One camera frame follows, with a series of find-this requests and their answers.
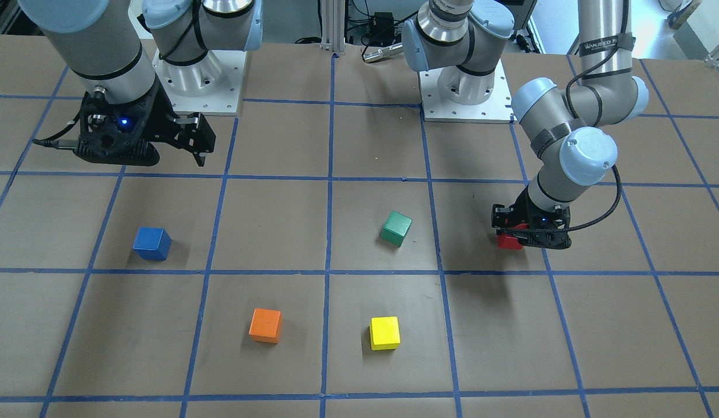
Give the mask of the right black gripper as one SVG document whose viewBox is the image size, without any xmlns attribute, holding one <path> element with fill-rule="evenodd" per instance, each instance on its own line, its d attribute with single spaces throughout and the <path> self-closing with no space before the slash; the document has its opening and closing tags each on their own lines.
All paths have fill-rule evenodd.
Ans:
<svg viewBox="0 0 719 418">
<path fill-rule="evenodd" d="M 214 151 L 216 134 L 200 112 L 178 116 L 165 90 L 158 87 L 148 116 L 148 140 L 192 153 L 197 166 L 205 167 L 208 154 Z"/>
</svg>

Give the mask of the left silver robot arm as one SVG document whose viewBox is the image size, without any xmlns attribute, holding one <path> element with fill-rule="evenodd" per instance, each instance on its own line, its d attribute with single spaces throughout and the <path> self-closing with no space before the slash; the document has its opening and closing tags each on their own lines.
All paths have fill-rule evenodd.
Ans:
<svg viewBox="0 0 719 418">
<path fill-rule="evenodd" d="M 542 167 L 510 206 L 492 207 L 498 240 L 522 246 L 566 247 L 570 207 L 611 171 L 619 179 L 618 148 L 603 127 L 638 116 L 649 100 L 634 76 L 630 2 L 579 1 L 581 71 L 558 88 L 546 77 L 514 93 L 516 121 Z M 443 69 L 441 87 L 454 102 L 486 100 L 505 43 L 515 32 L 513 13 L 496 1 L 427 1 L 402 27 L 408 66 Z"/>
</svg>

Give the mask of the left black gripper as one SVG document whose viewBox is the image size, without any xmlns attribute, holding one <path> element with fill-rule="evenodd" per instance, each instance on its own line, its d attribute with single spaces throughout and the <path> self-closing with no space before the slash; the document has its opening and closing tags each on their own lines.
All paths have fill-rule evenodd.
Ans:
<svg viewBox="0 0 719 418">
<path fill-rule="evenodd" d="M 505 231 L 515 230 L 524 225 L 529 227 L 529 193 L 521 192 L 510 206 L 493 204 L 491 210 L 491 226 Z"/>
</svg>

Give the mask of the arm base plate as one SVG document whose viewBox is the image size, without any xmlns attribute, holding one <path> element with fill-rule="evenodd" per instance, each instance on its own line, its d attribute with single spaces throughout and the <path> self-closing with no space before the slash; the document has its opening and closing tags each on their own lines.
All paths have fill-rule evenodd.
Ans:
<svg viewBox="0 0 719 418">
<path fill-rule="evenodd" d="M 484 77 L 463 73 L 455 66 L 418 75 L 426 121 L 507 124 L 516 119 L 501 60 Z"/>
<path fill-rule="evenodd" d="M 237 116 L 248 58 L 246 51 L 215 50 L 190 66 L 174 66 L 158 57 L 152 66 L 180 116 Z"/>
</svg>

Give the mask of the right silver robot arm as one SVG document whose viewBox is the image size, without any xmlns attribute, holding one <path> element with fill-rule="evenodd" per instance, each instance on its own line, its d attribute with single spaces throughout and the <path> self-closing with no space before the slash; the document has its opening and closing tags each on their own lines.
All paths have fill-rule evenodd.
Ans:
<svg viewBox="0 0 719 418">
<path fill-rule="evenodd" d="M 192 154 L 203 166 L 216 135 L 206 105 L 227 92 L 234 68 L 218 51 L 256 51 L 263 39 L 261 1 L 144 1 L 141 26 L 157 55 L 148 57 L 128 15 L 128 1 L 21 1 L 84 85 L 78 113 L 35 145 L 69 150 L 94 164 L 151 167 L 155 143 Z M 202 98 L 185 111 L 173 96 Z"/>
</svg>

